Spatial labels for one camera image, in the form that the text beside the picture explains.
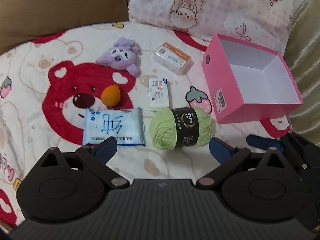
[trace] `small white box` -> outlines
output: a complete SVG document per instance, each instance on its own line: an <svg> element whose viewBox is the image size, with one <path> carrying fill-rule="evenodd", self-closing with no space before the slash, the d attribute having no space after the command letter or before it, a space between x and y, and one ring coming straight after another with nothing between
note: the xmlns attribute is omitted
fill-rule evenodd
<svg viewBox="0 0 320 240"><path fill-rule="evenodd" d="M158 111L169 108L169 93L167 79L149 79L150 110Z"/></svg>
<svg viewBox="0 0 320 240"><path fill-rule="evenodd" d="M162 44L154 53L153 59L177 75L191 62L191 57L169 43Z"/></svg>

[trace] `pink checkered pillowcase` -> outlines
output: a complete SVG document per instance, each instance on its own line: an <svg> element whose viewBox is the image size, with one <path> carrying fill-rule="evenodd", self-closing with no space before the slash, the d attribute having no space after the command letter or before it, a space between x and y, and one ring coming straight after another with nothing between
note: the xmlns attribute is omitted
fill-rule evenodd
<svg viewBox="0 0 320 240"><path fill-rule="evenodd" d="M293 0L129 0L135 21L204 40L221 33L284 53Z"/></svg>

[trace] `open box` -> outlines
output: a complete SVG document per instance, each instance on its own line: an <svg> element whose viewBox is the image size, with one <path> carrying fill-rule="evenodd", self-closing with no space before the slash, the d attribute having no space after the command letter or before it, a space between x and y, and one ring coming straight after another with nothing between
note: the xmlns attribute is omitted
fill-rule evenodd
<svg viewBox="0 0 320 240"><path fill-rule="evenodd" d="M202 66L219 123L276 119L303 104L288 66L271 49L215 34Z"/></svg>

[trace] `brown pillow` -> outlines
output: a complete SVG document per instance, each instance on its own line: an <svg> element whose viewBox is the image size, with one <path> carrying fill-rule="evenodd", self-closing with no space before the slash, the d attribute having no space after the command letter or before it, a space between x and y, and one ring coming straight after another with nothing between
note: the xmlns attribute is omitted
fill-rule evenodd
<svg viewBox="0 0 320 240"><path fill-rule="evenodd" d="M126 0L0 0L0 54L62 30L126 20Z"/></svg>

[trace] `green yarn ball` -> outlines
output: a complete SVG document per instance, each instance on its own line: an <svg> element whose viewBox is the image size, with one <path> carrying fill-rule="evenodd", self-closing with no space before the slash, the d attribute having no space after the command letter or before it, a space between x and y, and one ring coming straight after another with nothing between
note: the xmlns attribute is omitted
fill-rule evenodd
<svg viewBox="0 0 320 240"><path fill-rule="evenodd" d="M209 143L212 138L211 117L202 108L194 108L199 122L199 138L196 146ZM170 109L156 112L150 123L150 133L155 147L174 149L177 143L177 128Z"/></svg>

